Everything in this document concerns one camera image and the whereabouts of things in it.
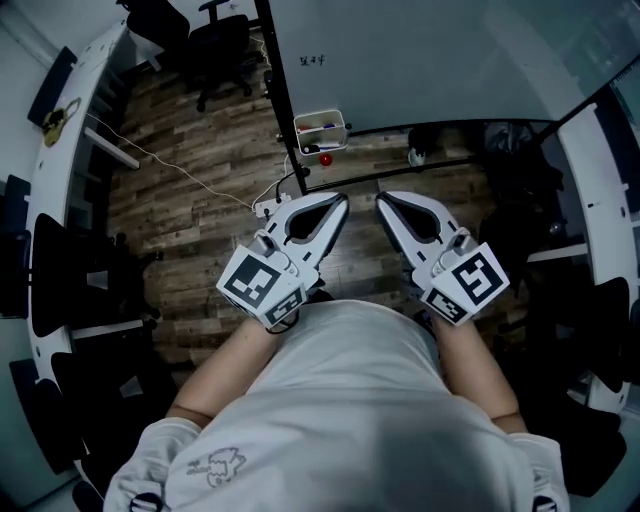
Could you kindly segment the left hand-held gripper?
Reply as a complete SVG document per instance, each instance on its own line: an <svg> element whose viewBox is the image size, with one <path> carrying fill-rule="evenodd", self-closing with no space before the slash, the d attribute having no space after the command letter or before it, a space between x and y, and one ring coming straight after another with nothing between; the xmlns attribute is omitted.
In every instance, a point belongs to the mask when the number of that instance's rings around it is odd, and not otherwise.
<svg viewBox="0 0 640 512"><path fill-rule="evenodd" d="M299 309L324 281L316 269L331 251L349 213L337 192L312 193L283 203L249 246L240 245L217 290L271 334L299 320ZM288 254L277 244L288 243Z"/></svg>

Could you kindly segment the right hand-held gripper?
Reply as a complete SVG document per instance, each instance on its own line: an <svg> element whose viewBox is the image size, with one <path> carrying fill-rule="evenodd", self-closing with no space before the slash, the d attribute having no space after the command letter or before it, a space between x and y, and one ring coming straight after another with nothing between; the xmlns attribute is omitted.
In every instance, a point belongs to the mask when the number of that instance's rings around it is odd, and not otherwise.
<svg viewBox="0 0 640 512"><path fill-rule="evenodd" d="M450 324L463 324L508 287L509 279L489 245L477 243L467 229L458 229L437 200L386 191L376 197L376 211L394 250L414 269L420 301Z"/></svg>

